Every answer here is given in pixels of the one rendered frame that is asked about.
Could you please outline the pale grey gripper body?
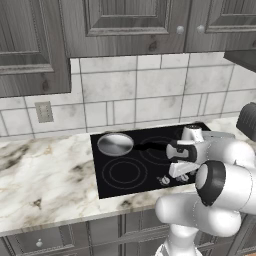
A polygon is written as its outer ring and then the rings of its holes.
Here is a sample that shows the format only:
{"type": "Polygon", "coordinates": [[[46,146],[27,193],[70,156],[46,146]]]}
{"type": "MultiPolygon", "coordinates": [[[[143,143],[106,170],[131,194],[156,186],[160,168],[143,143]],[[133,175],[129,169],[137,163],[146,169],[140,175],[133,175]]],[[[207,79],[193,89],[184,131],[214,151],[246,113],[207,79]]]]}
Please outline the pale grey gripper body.
{"type": "Polygon", "coordinates": [[[181,175],[194,171],[198,168],[196,163],[180,161],[178,163],[171,163],[169,168],[169,175],[172,178],[177,178],[181,175]]]}

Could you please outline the grey wood base cabinet door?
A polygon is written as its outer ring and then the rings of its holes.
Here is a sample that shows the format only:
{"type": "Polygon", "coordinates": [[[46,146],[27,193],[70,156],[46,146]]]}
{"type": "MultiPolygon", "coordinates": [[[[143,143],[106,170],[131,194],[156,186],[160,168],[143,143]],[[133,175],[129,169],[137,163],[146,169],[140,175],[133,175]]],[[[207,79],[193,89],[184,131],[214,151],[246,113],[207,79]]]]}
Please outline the grey wood base cabinet door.
{"type": "Polygon", "coordinates": [[[231,237],[217,237],[199,231],[195,245],[203,256],[247,256],[256,254],[256,215],[242,214],[239,231],[231,237]]]}
{"type": "Polygon", "coordinates": [[[169,226],[158,220],[154,209],[122,215],[120,256],[154,256],[168,231],[169,226]]]}
{"type": "Polygon", "coordinates": [[[117,241],[120,238],[120,225],[117,216],[89,222],[93,256],[120,256],[117,241]]]}

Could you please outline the wide grey wood cabinet door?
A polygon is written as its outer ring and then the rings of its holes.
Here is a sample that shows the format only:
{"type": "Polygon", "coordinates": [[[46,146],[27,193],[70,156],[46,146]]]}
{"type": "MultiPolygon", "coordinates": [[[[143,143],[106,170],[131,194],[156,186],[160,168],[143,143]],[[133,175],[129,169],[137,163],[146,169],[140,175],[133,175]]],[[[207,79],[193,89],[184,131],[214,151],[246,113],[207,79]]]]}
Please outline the wide grey wood cabinet door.
{"type": "Polygon", "coordinates": [[[60,0],[70,57],[183,51],[189,0],[60,0]],[[183,26],[179,35],[176,28],[183,26]]]}

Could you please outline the tall grey wood cabinet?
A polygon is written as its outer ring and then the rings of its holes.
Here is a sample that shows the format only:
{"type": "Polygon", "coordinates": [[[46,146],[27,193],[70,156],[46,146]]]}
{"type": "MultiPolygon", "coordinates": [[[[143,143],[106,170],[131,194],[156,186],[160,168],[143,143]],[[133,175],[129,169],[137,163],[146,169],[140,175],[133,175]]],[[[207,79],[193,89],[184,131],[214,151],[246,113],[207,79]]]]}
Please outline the tall grey wood cabinet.
{"type": "Polygon", "coordinates": [[[0,0],[0,98],[70,91],[59,0],[0,0]]]}

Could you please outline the black glass hob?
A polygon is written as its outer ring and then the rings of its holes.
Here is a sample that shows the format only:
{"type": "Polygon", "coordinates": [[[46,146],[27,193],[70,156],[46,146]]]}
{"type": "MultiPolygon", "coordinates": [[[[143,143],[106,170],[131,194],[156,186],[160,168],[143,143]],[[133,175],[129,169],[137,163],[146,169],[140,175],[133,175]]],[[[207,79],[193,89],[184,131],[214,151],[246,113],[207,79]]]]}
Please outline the black glass hob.
{"type": "MultiPolygon", "coordinates": [[[[173,125],[140,130],[121,131],[129,135],[136,144],[155,142],[167,144],[172,139],[179,140],[185,125],[173,125]]],[[[177,181],[169,175],[170,162],[165,152],[148,149],[133,150],[129,154],[111,157],[101,153],[97,147],[99,138],[108,133],[90,135],[91,147],[100,199],[177,187],[195,183],[195,172],[186,174],[187,182],[177,181]],[[160,184],[158,178],[170,179],[167,186],[160,184]]]]}

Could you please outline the black ribbed appliance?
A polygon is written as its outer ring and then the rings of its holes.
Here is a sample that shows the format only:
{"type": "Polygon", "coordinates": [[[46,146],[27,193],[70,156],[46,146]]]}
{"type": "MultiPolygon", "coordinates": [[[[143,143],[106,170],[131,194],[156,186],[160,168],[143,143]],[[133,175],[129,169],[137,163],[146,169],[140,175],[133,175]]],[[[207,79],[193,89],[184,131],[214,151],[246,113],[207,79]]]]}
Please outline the black ribbed appliance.
{"type": "Polygon", "coordinates": [[[256,142],[256,103],[250,102],[242,108],[236,127],[249,139],[256,142]]]}

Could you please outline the dark grey range hood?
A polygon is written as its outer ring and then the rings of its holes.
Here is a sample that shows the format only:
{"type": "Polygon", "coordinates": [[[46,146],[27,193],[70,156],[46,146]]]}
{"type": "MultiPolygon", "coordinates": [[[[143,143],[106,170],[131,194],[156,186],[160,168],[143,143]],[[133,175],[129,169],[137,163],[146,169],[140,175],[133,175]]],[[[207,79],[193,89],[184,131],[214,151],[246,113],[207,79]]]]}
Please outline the dark grey range hood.
{"type": "Polygon", "coordinates": [[[256,50],[226,51],[224,58],[256,73],[256,50]]]}

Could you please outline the grey wood drawer front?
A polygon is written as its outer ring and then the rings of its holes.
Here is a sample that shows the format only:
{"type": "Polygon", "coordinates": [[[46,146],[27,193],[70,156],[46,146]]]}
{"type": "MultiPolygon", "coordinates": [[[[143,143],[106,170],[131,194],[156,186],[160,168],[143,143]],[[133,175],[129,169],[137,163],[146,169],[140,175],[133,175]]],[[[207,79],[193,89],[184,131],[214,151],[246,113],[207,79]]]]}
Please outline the grey wood drawer front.
{"type": "Polygon", "coordinates": [[[62,249],[74,248],[74,238],[69,225],[31,231],[3,238],[11,256],[29,256],[50,252],[59,252],[62,249]],[[36,246],[38,239],[42,239],[43,246],[36,246]]]}

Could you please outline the grey wall socket plate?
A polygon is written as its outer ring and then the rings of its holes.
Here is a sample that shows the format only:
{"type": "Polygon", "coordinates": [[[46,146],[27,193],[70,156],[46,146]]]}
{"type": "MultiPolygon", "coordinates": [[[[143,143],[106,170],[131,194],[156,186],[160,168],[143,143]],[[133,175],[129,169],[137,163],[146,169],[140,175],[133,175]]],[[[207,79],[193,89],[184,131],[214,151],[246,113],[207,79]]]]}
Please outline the grey wall socket plate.
{"type": "Polygon", "coordinates": [[[40,123],[53,122],[53,113],[51,108],[51,103],[47,102],[36,102],[36,113],[38,117],[38,121],[40,123]]]}

